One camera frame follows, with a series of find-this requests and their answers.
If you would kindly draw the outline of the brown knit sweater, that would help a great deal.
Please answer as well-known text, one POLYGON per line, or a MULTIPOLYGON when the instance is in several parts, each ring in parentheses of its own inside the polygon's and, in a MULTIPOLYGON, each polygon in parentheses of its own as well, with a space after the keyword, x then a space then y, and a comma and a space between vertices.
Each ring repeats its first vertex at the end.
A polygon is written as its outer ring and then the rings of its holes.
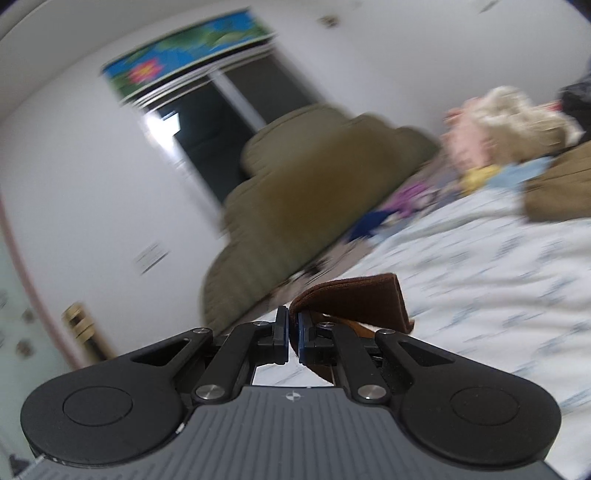
POLYGON ((300 349, 298 315, 327 315, 351 327, 361 338, 374 336, 373 328, 410 334, 415 322, 407 312, 398 277, 393 273, 332 280, 308 288, 291 301, 290 346, 300 349))

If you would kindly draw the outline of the frosted glass wardrobe door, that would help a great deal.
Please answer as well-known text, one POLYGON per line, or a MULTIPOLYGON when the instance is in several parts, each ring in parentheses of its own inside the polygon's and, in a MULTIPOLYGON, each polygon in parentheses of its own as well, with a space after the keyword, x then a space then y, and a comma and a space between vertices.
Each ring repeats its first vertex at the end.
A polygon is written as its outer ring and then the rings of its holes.
POLYGON ((31 452, 20 427, 20 410, 27 396, 70 366, 38 319, 1 245, 1 477, 12 476, 9 457, 29 459, 31 452))

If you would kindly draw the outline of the white bedsheet with blue script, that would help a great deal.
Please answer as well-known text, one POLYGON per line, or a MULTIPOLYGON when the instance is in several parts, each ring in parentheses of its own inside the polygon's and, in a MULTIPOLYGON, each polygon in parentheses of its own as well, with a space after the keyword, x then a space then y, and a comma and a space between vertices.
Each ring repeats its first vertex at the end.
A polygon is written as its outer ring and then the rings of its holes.
POLYGON ((532 223, 519 193, 483 189, 418 220, 349 269, 393 273, 414 335, 517 374, 562 412, 548 463, 590 472, 590 223, 532 223))

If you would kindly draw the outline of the dark blue garment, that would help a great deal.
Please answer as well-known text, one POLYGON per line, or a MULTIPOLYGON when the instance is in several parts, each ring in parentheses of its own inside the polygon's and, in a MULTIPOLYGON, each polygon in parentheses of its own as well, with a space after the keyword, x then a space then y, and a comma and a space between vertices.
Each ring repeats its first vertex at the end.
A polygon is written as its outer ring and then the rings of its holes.
POLYGON ((380 227, 392 214, 393 211, 376 210, 363 215, 362 219, 349 232, 348 241, 371 238, 377 227, 380 227))

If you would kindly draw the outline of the purple small garment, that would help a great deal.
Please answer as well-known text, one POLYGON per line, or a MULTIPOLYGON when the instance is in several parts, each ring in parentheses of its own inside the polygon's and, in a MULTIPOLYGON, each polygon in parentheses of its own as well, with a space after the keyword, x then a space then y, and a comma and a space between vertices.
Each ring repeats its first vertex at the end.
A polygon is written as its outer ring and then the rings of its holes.
POLYGON ((384 206, 385 211, 408 218, 432 205, 437 197, 437 190, 418 182, 398 191, 384 206))

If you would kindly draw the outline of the yellow small garment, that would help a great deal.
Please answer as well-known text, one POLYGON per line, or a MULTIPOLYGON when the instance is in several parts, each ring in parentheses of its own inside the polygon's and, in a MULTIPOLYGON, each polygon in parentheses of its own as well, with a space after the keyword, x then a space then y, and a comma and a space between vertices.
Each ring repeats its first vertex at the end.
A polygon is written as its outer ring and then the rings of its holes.
POLYGON ((501 170, 502 168, 498 165, 488 165, 467 170, 460 181, 462 195, 469 196, 483 188, 501 170))

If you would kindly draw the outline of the light blue garment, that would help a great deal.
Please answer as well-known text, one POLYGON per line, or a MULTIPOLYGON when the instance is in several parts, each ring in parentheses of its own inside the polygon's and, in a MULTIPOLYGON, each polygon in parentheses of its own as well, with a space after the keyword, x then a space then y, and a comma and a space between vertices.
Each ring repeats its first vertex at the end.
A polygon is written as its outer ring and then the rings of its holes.
POLYGON ((542 175, 553 161, 553 157, 546 156, 524 163, 509 164, 491 177, 486 186, 493 189, 521 190, 525 182, 542 175))

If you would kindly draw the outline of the olive brown pillow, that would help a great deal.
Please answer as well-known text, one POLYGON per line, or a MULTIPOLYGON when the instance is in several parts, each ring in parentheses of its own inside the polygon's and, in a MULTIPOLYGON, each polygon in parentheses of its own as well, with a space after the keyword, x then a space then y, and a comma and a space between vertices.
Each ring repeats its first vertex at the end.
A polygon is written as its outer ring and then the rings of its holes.
POLYGON ((524 211, 533 222, 589 218, 591 212, 590 142, 558 156, 540 176, 526 183, 524 211))

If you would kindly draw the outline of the pink crumpled garment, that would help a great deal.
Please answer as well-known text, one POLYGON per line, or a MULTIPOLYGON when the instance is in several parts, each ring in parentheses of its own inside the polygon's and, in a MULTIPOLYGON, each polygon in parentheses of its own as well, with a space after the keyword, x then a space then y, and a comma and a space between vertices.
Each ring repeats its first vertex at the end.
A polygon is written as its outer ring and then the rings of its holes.
POLYGON ((450 109, 445 117, 444 123, 448 131, 442 135, 442 143, 452 165, 461 174, 486 167, 493 162, 494 144, 472 116, 473 110, 480 103, 480 97, 471 98, 461 107, 450 109))

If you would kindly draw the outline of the olive green padded headboard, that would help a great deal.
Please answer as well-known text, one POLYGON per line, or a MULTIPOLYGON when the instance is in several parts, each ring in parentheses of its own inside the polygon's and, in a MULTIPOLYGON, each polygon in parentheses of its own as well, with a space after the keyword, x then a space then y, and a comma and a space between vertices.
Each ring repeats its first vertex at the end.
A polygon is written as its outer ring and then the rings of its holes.
POLYGON ((221 332, 321 255, 440 152, 433 136, 315 104, 256 133, 249 179, 223 204, 228 245, 205 275, 204 325, 221 332))

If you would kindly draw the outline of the cream fluffy garment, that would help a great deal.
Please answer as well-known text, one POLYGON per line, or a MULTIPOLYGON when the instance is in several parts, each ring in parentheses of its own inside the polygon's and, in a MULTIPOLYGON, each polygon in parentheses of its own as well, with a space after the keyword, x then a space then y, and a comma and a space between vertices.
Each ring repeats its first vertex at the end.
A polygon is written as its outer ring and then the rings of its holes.
POLYGON ((521 90, 501 86, 476 101, 470 116, 486 134, 497 165, 555 154, 581 140, 583 129, 568 115, 536 105, 521 90))

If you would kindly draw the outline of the dark sliding window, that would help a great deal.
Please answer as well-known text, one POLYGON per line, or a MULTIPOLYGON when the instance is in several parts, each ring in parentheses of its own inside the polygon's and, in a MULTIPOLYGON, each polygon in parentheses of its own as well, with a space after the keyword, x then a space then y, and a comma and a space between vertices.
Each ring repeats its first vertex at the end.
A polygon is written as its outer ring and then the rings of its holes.
POLYGON ((311 82, 269 48, 191 76, 146 106, 143 123, 185 182, 204 189, 201 202, 217 210, 252 176, 240 161, 246 143, 274 120, 321 100, 311 82))

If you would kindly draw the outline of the black garment at edge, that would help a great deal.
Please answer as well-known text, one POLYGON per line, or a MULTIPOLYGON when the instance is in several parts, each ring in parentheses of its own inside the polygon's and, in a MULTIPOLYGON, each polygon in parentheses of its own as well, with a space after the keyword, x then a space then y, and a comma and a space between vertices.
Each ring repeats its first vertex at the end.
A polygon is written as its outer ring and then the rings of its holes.
POLYGON ((574 84, 562 88, 559 94, 562 111, 584 127, 590 124, 590 84, 590 72, 587 72, 574 84))

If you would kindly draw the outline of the colourful floral window valance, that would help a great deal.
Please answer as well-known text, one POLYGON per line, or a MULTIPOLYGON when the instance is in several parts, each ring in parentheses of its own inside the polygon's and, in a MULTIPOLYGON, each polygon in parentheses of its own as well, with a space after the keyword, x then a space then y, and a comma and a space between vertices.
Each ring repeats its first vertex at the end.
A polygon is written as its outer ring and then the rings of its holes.
POLYGON ((249 9, 189 25, 107 63, 102 74, 127 101, 246 47, 269 42, 274 32, 249 9))

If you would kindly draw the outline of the white wall switch plate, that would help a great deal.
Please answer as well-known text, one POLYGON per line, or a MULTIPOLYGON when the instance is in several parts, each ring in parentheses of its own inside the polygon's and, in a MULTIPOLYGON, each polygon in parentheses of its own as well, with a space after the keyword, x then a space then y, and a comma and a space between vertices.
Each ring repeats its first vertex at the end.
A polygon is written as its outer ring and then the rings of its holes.
POLYGON ((163 260, 169 251, 160 243, 153 243, 142 250, 133 260, 133 265, 140 275, 145 274, 161 260, 163 260))

